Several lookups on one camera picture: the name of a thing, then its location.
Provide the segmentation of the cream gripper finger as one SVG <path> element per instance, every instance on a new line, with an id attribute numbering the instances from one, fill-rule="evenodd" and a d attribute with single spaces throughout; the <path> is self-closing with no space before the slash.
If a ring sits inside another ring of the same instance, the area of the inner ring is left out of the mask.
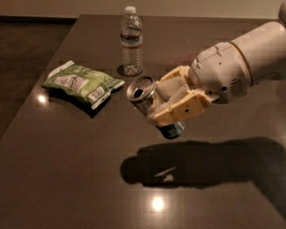
<path id="1" fill-rule="evenodd" d="M 188 90 L 186 95 L 175 103 L 165 103 L 160 110 L 151 112 L 148 120 L 154 126 L 167 126 L 177 121 L 186 120 L 205 113 L 213 101 L 219 98 L 218 94 L 213 96 L 205 94 L 201 90 Z"/>
<path id="2" fill-rule="evenodd" d="M 189 106 L 194 94 L 193 73 L 190 66 L 178 66 L 156 82 L 157 102 L 162 108 Z"/>

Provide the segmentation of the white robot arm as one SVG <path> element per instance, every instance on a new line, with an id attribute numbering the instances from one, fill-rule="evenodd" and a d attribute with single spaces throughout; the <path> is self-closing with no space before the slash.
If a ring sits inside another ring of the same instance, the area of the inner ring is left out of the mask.
<path id="1" fill-rule="evenodd" d="M 286 0 L 278 20 L 201 52 L 156 82 L 157 104 L 148 114 L 164 127 L 196 117 L 212 103 L 229 103 L 265 80 L 286 78 Z"/>

